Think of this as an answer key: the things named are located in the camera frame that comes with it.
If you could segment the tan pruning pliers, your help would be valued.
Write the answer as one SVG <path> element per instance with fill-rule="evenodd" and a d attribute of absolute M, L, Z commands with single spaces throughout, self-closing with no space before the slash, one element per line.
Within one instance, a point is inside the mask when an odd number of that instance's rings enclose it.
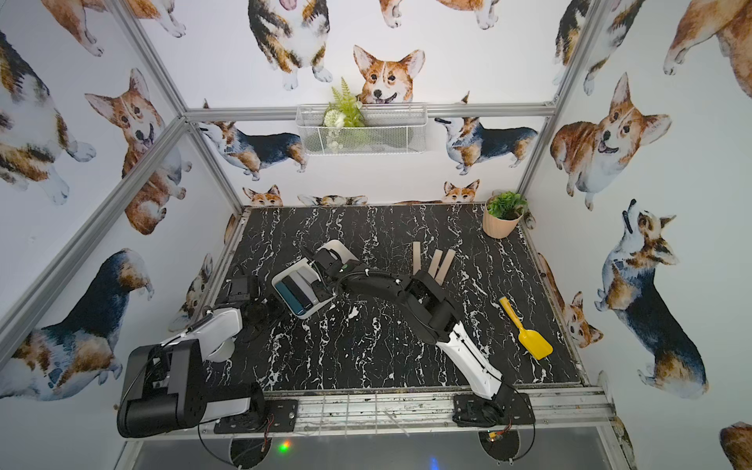
<path fill-rule="evenodd" d="M 421 270 L 421 243 L 412 242 L 412 273 L 417 274 Z"/>

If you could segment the beige pruning pliers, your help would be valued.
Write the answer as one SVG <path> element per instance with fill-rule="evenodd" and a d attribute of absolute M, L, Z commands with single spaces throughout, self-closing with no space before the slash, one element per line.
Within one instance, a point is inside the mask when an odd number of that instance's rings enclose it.
<path fill-rule="evenodd" d="M 431 258 L 431 262 L 428 268 L 428 274 L 432 278 L 435 278 L 438 273 L 439 266 L 442 262 L 443 254 L 444 252 L 442 250 L 436 250 Z"/>

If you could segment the light wood pruning pliers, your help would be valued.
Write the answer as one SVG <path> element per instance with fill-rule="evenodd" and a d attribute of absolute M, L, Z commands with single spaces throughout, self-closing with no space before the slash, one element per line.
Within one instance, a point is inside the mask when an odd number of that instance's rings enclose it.
<path fill-rule="evenodd" d="M 439 264 L 438 270 L 434 276 L 434 279 L 439 285 L 443 285 L 447 275 L 448 271 L 450 270 L 450 267 L 452 266 L 452 263 L 454 262 L 454 258 L 456 257 L 456 251 L 455 250 L 448 250 L 446 254 L 444 255 L 444 258 L 442 258 L 441 263 Z"/>

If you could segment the light grey pruning pliers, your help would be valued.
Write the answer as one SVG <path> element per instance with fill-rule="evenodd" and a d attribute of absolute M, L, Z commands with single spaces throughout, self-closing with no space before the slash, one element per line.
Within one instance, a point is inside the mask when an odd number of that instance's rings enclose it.
<path fill-rule="evenodd" d="M 301 272 L 299 270 L 292 272 L 290 274 L 290 277 L 314 305 L 319 303 L 319 299 L 315 294 L 315 291 L 313 291 L 313 286 L 311 286 L 311 283 L 307 281 L 307 278 L 305 278 L 305 276 L 301 275 Z"/>

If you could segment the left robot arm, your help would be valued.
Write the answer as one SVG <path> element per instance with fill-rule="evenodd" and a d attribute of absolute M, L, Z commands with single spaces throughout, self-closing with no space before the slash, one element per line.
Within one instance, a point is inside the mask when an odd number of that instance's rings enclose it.
<path fill-rule="evenodd" d="M 268 426 L 270 413 L 258 383 L 213 393 L 205 370 L 207 362 L 230 360 L 244 324 L 264 318 L 252 311 L 259 299 L 258 277 L 235 277 L 202 319 L 163 342 L 133 350 L 117 410 L 119 434 L 147 438 L 238 415 L 245 415 L 253 429 Z"/>

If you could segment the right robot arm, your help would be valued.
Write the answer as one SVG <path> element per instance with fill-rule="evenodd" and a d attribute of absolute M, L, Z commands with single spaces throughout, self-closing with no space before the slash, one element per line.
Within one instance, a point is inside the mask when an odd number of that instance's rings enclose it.
<path fill-rule="evenodd" d="M 467 333 L 456 302 L 427 271 L 409 277 L 371 268 L 337 240 L 319 249 L 303 249 L 305 263 L 333 297 L 360 295 L 399 308 L 412 333 L 439 348 L 462 373 L 473 394 L 500 409 L 511 406 L 514 389 L 491 365 Z"/>

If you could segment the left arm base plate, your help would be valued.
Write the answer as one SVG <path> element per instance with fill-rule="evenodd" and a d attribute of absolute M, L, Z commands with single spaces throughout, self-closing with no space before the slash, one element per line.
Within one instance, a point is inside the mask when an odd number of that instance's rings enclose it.
<path fill-rule="evenodd" d="M 292 432 L 295 428 L 299 411 L 297 399 L 271 399 L 264 403 L 264 408 L 256 405 L 245 413 L 224 417 L 215 423 L 213 432 L 225 434 L 262 434 Z"/>

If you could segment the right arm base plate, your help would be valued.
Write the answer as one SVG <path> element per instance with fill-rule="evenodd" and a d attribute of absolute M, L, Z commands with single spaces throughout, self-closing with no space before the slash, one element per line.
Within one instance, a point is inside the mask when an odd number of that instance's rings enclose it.
<path fill-rule="evenodd" d="M 536 424 L 528 394 L 507 391 L 503 399 L 504 402 L 499 403 L 476 395 L 455 395 L 452 398 L 452 421 L 459 427 L 477 428 Z"/>

